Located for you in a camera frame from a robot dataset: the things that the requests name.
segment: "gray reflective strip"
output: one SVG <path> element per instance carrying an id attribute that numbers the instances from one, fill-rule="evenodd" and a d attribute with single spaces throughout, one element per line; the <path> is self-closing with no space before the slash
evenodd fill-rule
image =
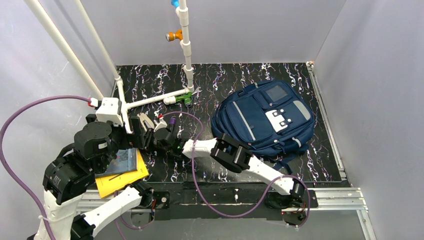
<path id="1" fill-rule="evenodd" d="M 243 116 L 242 111 L 240 111 L 239 106 L 237 106 L 237 103 L 236 103 L 235 101 L 233 101 L 232 103 L 234 104 L 235 108 L 237 109 L 238 113 L 240 114 L 241 119 L 243 119 L 243 122 L 244 122 L 244 124 L 246 125 L 247 130 L 249 130 L 249 133 L 250 133 L 250 135 L 251 135 L 251 137 L 252 137 L 253 141 L 255 141 L 255 140 L 256 140 L 256 138 L 255 138 L 255 136 L 253 135 L 253 132 L 252 132 L 252 130 L 251 130 L 251 127 L 249 126 L 248 122 L 246 121 L 245 116 Z"/>
<path id="2" fill-rule="evenodd" d="M 293 101 L 293 103 L 294 103 L 294 105 L 296 105 L 296 107 L 299 109 L 299 111 L 303 114 L 305 119 L 308 121 L 311 118 L 311 114 L 306 109 L 305 105 L 303 103 L 301 103 L 301 101 L 298 101 L 298 100 Z"/>
<path id="3" fill-rule="evenodd" d="M 301 141 L 299 141 L 299 139 L 292 137 L 291 139 L 293 139 L 294 141 L 296 141 L 297 144 L 299 144 L 299 148 L 302 147 L 302 143 Z"/>

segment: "gray floor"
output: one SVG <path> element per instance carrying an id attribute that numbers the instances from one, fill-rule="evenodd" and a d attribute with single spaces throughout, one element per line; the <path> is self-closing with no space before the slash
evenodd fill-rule
<path id="1" fill-rule="evenodd" d="M 129 219 L 129 213 L 126 213 L 124 218 Z M 136 217 L 133 217 L 133 220 L 137 225 Z M 128 240 L 365 239 L 356 211 L 312 211 L 308 221 L 299 231 L 279 224 L 282 222 L 261 219 L 178 219 L 153 222 L 143 231 L 120 225 Z M 121 237 L 112 222 L 95 239 L 119 240 Z"/>

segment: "green valve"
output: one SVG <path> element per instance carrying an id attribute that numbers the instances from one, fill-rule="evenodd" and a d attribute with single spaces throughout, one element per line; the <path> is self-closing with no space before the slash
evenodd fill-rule
<path id="1" fill-rule="evenodd" d="M 184 105 L 187 108 L 191 108 L 192 107 L 192 92 L 189 91 L 187 94 L 181 95 L 181 96 L 176 96 L 175 97 L 175 101 L 184 101 Z"/>

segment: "robotic arm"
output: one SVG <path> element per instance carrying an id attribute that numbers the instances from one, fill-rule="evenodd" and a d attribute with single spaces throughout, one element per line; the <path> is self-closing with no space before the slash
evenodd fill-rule
<path id="1" fill-rule="evenodd" d="M 174 121 L 152 126 L 140 116 L 131 116 L 124 126 L 121 104 L 117 98 L 91 99 L 89 106 L 96 113 L 86 117 L 88 124 L 74 136 L 73 151 L 59 155 L 45 170 L 44 208 L 47 221 L 57 240 L 92 240 L 107 224 L 122 213 L 141 204 L 143 196 L 153 191 L 144 181 L 130 184 L 121 194 L 104 205 L 76 216 L 78 202 L 87 187 L 95 182 L 95 174 L 103 173 L 118 150 L 139 148 L 162 150 L 174 156 L 191 159 L 194 141 L 174 136 Z M 212 157 L 228 170 L 245 173 L 269 184 L 282 174 L 260 161 L 249 148 L 224 134 L 210 140 L 199 140 L 194 146 L 194 157 Z M 275 181 L 272 187 L 281 195 L 301 203 L 305 189 L 286 178 Z M 28 240 L 49 240 L 44 221 L 38 232 Z"/>

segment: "backpack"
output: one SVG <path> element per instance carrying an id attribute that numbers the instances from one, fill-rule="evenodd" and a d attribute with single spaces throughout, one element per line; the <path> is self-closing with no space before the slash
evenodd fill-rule
<path id="1" fill-rule="evenodd" d="M 314 126 L 311 109 L 281 80 L 255 82 L 232 93 L 211 120 L 214 137 L 228 134 L 263 157 L 303 154 L 309 148 L 306 142 L 314 135 Z"/>

